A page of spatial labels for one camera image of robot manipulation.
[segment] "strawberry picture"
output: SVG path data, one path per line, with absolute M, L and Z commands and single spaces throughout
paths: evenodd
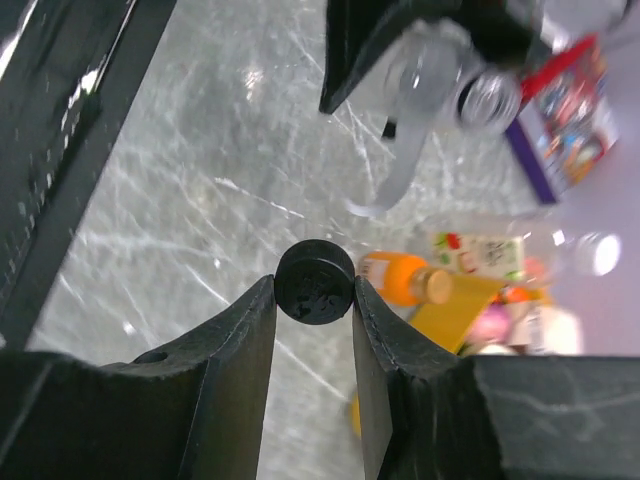
M 459 250 L 460 249 L 460 237 L 458 237 L 458 235 L 456 235 L 455 233 L 448 233 L 447 234 L 447 244 L 449 245 L 450 249 Z

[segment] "colorful package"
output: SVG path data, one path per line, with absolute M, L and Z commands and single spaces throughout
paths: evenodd
M 523 82 L 524 107 L 506 136 L 543 204 L 557 203 L 618 140 L 606 69 L 592 35 Z

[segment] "yellow container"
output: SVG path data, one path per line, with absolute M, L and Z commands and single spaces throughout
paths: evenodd
M 440 305 L 422 305 L 409 324 L 432 342 L 457 354 L 474 320 L 491 305 L 502 288 L 504 282 L 500 280 L 454 274 L 453 292 L 449 301 Z M 544 290 L 529 293 L 534 300 L 552 303 Z M 360 436 L 360 405 L 357 394 L 351 403 L 351 420 L 354 432 Z

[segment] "plastic bottle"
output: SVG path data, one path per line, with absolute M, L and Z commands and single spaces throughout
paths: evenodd
M 549 286 L 567 268 L 606 275 L 621 254 L 617 235 L 572 233 L 548 213 L 455 213 L 430 220 L 427 229 L 427 258 L 433 265 L 528 289 Z
M 347 200 L 355 215 L 379 215 L 400 201 L 436 124 L 497 135 L 518 113 L 515 76 L 487 65 L 464 31 L 445 26 L 408 29 L 352 95 L 353 103 L 386 114 L 396 126 L 391 173 L 370 205 Z
M 407 253 L 371 252 L 360 260 L 357 272 L 385 301 L 400 307 L 445 303 L 453 289 L 449 273 Z

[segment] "yellow object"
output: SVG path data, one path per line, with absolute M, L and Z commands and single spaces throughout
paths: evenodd
M 448 302 L 440 305 L 424 304 L 409 323 L 432 342 L 457 354 L 464 344 L 473 321 L 500 293 L 504 282 L 473 275 L 452 275 L 453 291 Z M 529 291 L 530 298 L 553 304 L 545 290 Z M 358 395 L 351 403 L 353 431 L 360 436 L 360 404 Z
M 358 274 L 369 280 L 385 301 L 400 307 L 445 303 L 453 289 L 449 273 L 408 253 L 371 252 L 358 262 Z

